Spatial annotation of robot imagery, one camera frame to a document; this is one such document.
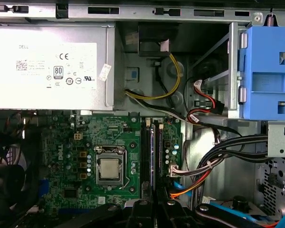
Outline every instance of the ram slot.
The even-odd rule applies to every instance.
[[[146,120],[142,120],[140,150],[140,186],[141,198],[151,197],[151,129]]]
[[[152,153],[152,166],[153,166],[153,177],[152,186],[153,190],[156,190],[156,183],[160,183],[162,173],[162,124],[152,124],[154,132],[153,138],[153,153]]]

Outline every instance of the blue drive cage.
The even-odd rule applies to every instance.
[[[285,27],[251,27],[247,48],[240,50],[248,120],[285,120]]]

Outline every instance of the ce mark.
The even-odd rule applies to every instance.
[[[68,53],[66,53],[66,54],[61,53],[61,54],[59,55],[59,58],[60,58],[61,60],[64,60],[64,59],[68,60]]]

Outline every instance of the spring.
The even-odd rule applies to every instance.
[[[275,25],[275,17],[274,16],[268,17],[267,26],[268,27],[273,27],[274,25]]]

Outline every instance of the yellow wire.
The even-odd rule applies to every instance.
[[[179,65],[178,65],[178,63],[177,63],[175,57],[174,57],[172,54],[170,54],[169,57],[170,57],[172,63],[174,64],[174,66],[175,66],[175,68],[176,68],[176,74],[177,74],[176,83],[175,83],[173,89],[172,89],[170,92],[168,92],[168,93],[166,93],[166,94],[164,94],[164,95],[161,95],[161,96],[142,96],[142,95],[132,94],[132,93],[129,92],[129,91],[125,91],[125,93],[128,94],[128,95],[129,95],[130,97],[132,97],[132,98],[142,99],[142,100],[161,99],[161,98],[165,98],[165,97],[168,97],[168,96],[170,96],[171,94],[173,94],[173,93],[178,89],[178,87],[179,87],[179,85],[180,85],[180,82],[181,82],[181,80],[180,80],[180,79],[181,79],[181,70],[180,70],[180,68],[179,68]]]

